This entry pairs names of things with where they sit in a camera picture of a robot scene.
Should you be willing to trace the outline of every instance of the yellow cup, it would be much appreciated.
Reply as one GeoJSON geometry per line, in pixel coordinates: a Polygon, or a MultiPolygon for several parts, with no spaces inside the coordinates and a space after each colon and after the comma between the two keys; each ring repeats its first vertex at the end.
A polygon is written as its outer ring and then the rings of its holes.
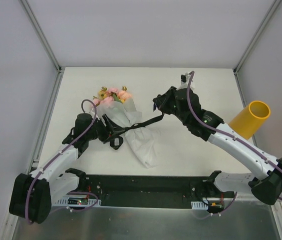
{"type": "Polygon", "coordinates": [[[270,107],[262,101],[253,101],[229,123],[246,140],[250,139],[271,115],[270,107]]]}

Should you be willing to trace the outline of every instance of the tabletop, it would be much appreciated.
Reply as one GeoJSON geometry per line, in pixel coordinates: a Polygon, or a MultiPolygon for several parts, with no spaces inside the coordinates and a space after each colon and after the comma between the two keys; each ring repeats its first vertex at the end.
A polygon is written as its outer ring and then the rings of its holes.
{"type": "MultiPolygon", "coordinates": [[[[229,122],[242,109],[242,101],[232,69],[213,68],[145,68],[145,67],[66,67],[47,130],[39,160],[44,165],[57,151],[62,140],[82,112],[83,99],[92,99],[102,86],[127,86],[133,94],[142,121],[158,116],[152,99],[170,86],[180,85],[180,76],[194,70],[194,92],[203,109],[212,111],[229,122]]],[[[99,140],[72,166],[96,175],[138,176],[209,176],[215,170],[248,173],[249,170],[228,153],[192,135],[172,115],[148,126],[154,134],[158,165],[144,167],[125,142],[119,150],[99,140]]]]}

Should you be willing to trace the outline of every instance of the white tissue paper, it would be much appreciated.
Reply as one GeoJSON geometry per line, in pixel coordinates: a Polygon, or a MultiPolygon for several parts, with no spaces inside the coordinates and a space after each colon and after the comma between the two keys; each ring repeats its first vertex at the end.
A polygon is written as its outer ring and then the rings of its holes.
{"type": "MultiPolygon", "coordinates": [[[[124,103],[112,101],[109,104],[100,104],[97,107],[97,116],[102,118],[104,114],[123,128],[140,123],[142,120],[142,113],[136,110],[132,98],[127,99],[124,103]]],[[[125,133],[125,138],[132,151],[145,167],[152,168],[157,165],[154,152],[154,136],[148,128],[131,129],[125,133]]]]}

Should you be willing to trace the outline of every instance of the flower bouquet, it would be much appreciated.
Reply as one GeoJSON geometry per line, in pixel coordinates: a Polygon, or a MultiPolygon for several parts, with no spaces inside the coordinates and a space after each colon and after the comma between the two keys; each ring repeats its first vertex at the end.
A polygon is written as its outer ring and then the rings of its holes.
{"type": "MultiPolygon", "coordinates": [[[[102,118],[106,114],[117,125],[125,128],[141,122],[142,113],[136,110],[132,94],[123,86],[122,90],[102,87],[98,96],[93,97],[97,106],[97,116],[102,118]]],[[[154,152],[154,137],[145,127],[131,129],[125,134],[125,139],[141,163],[151,168],[156,166],[154,152]]]]}

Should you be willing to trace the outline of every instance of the gray floor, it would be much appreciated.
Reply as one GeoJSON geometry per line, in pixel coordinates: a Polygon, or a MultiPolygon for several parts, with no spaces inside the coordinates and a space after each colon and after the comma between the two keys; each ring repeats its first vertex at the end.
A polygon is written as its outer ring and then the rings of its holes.
{"type": "Polygon", "coordinates": [[[81,213],[61,209],[44,223],[19,219],[14,240],[276,240],[272,209],[236,201],[221,217],[198,220],[205,211],[95,207],[81,213]]]}

